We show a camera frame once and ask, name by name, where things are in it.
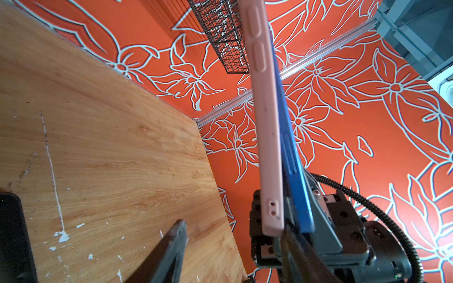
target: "smartphone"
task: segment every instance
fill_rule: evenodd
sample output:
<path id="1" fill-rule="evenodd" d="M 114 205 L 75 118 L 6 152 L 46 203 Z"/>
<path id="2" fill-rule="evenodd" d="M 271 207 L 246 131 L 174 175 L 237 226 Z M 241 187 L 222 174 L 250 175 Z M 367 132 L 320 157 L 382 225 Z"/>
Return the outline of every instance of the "smartphone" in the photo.
<path id="1" fill-rule="evenodd" d="M 0 282 L 38 283 L 22 205 L 12 193 L 0 193 Z"/>
<path id="2" fill-rule="evenodd" d="M 238 0 L 249 61 L 260 157 L 263 234 L 280 237 L 284 228 L 280 127 L 274 49 L 264 0 Z"/>

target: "black cable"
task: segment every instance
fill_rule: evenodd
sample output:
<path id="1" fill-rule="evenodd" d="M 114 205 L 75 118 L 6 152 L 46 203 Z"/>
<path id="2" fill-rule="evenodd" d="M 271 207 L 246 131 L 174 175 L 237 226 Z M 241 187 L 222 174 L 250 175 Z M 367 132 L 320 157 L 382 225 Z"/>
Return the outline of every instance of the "black cable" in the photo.
<path id="1" fill-rule="evenodd" d="M 423 266 L 420 257 L 417 254 L 414 245 L 406 236 L 404 231 L 390 218 L 390 216 L 388 216 L 384 211 L 378 208 L 374 203 L 362 197 L 359 193 L 351 190 L 350 188 L 347 188 L 327 177 L 313 173 L 311 174 L 316 179 L 316 181 L 342 191 L 345 195 L 355 199 L 369 211 L 374 213 L 374 215 L 376 215 L 389 228 L 393 235 L 395 235 L 404 251 L 406 252 L 407 258 L 409 259 L 410 266 L 412 268 L 412 276 L 410 277 L 408 283 L 423 283 Z"/>

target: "phone side button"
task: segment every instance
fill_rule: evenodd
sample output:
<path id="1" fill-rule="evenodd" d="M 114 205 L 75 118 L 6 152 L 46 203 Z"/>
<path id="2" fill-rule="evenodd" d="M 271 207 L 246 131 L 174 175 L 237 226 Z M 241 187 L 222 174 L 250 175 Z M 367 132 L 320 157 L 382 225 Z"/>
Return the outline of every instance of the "phone side button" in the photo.
<path id="1" fill-rule="evenodd" d="M 294 156 L 292 155 L 292 150 L 291 147 L 293 146 L 293 143 L 289 137 L 288 133 L 283 133 L 281 135 L 282 137 L 282 146 L 283 146 L 283 152 L 284 152 L 284 161 L 286 162 L 286 165 L 288 166 L 288 171 L 289 174 L 296 174 L 297 173 L 297 166 L 296 166 L 296 161 L 294 159 Z"/>
<path id="2" fill-rule="evenodd" d="M 266 70 L 266 57 L 264 52 L 264 45 L 261 42 L 255 43 L 254 47 L 255 54 L 255 68 L 258 72 L 262 73 Z"/>
<path id="3" fill-rule="evenodd" d="M 258 16 L 258 7 L 250 7 L 248 10 L 250 35 L 257 38 L 261 34 L 261 25 Z"/>

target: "black object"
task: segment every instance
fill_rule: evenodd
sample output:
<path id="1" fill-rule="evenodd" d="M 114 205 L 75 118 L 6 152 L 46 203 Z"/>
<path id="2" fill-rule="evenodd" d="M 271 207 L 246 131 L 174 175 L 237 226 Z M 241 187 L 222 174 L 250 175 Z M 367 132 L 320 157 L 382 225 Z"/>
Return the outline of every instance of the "black object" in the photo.
<path id="1" fill-rule="evenodd" d="M 178 283 L 187 244 L 187 223 L 178 220 L 126 283 Z"/>
<path id="2" fill-rule="evenodd" d="M 319 175 L 307 171 L 304 173 L 311 189 L 308 196 L 316 226 L 313 233 L 302 235 L 294 228 L 292 202 L 284 190 L 284 234 L 280 238 L 264 236 L 261 231 L 260 192 L 254 193 L 250 211 L 250 237 L 252 259 L 258 267 L 283 271 L 279 273 L 281 283 L 338 280 L 344 283 L 402 283 L 409 277 L 411 282 L 423 281 L 413 281 L 419 279 L 417 275 L 412 276 L 417 270 L 408 259 L 410 250 L 405 253 L 394 236 L 380 223 L 360 218 L 339 189 L 340 184 L 336 183 L 338 186 L 334 187 L 337 189 L 336 194 L 322 196 L 317 180 L 328 182 L 328 185 L 333 184 L 333 181 L 326 181 L 322 176 L 320 179 Z M 375 209 L 377 207 L 366 201 L 365 207 L 384 218 L 385 224 L 389 222 L 389 217 L 379 214 Z M 333 274 L 335 278 L 326 277 Z"/>
<path id="3" fill-rule="evenodd" d="M 244 283 L 256 283 L 256 281 L 253 276 L 249 275 L 249 277 L 247 277 L 247 280 L 245 280 Z"/>
<path id="4" fill-rule="evenodd" d="M 188 0 L 228 74 L 248 74 L 243 30 L 236 0 Z"/>
<path id="5" fill-rule="evenodd" d="M 12 193 L 0 193 L 0 282 L 38 283 L 22 205 Z"/>
<path id="6" fill-rule="evenodd" d="M 411 268 L 412 268 L 412 276 L 409 279 L 409 283 L 422 283 L 423 282 L 423 266 L 420 260 L 417 251 L 414 248 L 414 245 L 410 241 L 410 239 L 406 236 L 403 230 L 380 208 L 378 208 L 374 203 L 367 200 L 366 198 L 362 197 L 357 192 L 351 190 L 343 186 L 342 184 L 335 182 L 327 177 L 311 174 L 318 182 L 331 186 L 337 190 L 342 191 L 347 196 L 355 199 L 357 202 L 362 204 L 366 207 L 369 211 L 374 213 L 389 229 L 392 231 L 393 235 L 398 239 L 401 246 L 403 247 L 406 255 L 409 259 Z"/>

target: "orange wallpaper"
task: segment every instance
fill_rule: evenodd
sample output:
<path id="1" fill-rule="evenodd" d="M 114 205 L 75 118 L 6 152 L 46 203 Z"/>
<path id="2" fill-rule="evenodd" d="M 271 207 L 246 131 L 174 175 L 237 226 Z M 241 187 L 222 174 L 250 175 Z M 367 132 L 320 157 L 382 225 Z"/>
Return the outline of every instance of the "orange wallpaper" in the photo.
<path id="1" fill-rule="evenodd" d="M 192 118 L 250 88 L 227 75 L 186 0 L 12 0 Z M 269 0 L 280 67 L 370 18 L 378 0 Z"/>
<path id="2" fill-rule="evenodd" d="M 190 117 L 250 87 L 247 75 L 226 74 L 185 0 L 12 2 Z M 365 21 L 378 3 L 267 1 L 280 68 Z M 453 281 L 453 110 L 375 32 L 284 84 L 303 164 L 388 211 L 417 246 L 426 281 Z M 259 188 L 253 119 L 247 102 L 201 134 L 247 272 L 276 282 L 250 257 L 248 214 Z"/>
<path id="3" fill-rule="evenodd" d="M 283 84 L 303 165 L 387 211 L 414 242 L 427 282 L 453 282 L 453 109 L 375 31 Z M 246 271 L 277 282 L 250 256 L 260 188 L 253 102 L 200 132 Z"/>

